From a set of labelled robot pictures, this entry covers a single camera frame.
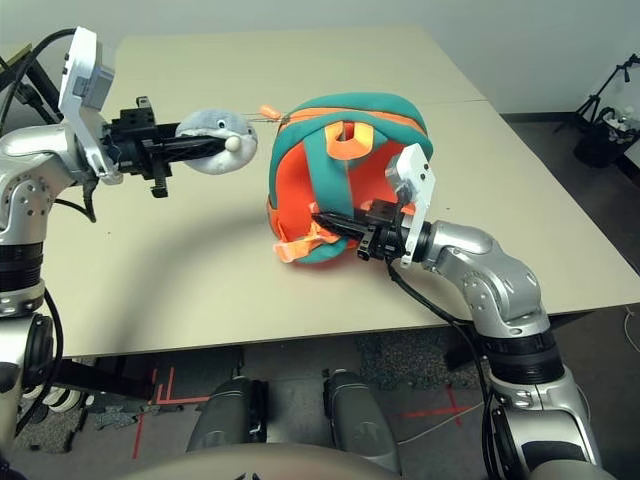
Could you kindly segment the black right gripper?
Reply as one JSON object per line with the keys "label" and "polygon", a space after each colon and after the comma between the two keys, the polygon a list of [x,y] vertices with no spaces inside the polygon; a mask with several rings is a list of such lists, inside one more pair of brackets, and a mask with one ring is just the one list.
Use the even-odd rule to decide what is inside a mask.
{"label": "black right gripper", "polygon": [[333,243],[340,240],[359,243],[357,256],[364,261],[392,261],[405,254],[404,216],[400,203],[380,199],[374,200],[364,212],[365,221],[334,212],[311,215],[328,232]]}

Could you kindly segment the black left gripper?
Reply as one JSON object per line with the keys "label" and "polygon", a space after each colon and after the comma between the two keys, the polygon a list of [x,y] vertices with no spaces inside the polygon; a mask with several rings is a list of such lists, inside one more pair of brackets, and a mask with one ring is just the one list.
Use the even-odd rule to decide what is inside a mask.
{"label": "black left gripper", "polygon": [[170,162],[212,157],[226,150],[222,138],[174,137],[174,124],[157,124],[147,97],[137,97],[135,108],[121,110],[104,133],[103,145],[118,171],[153,181],[150,191],[154,198],[168,196]]}

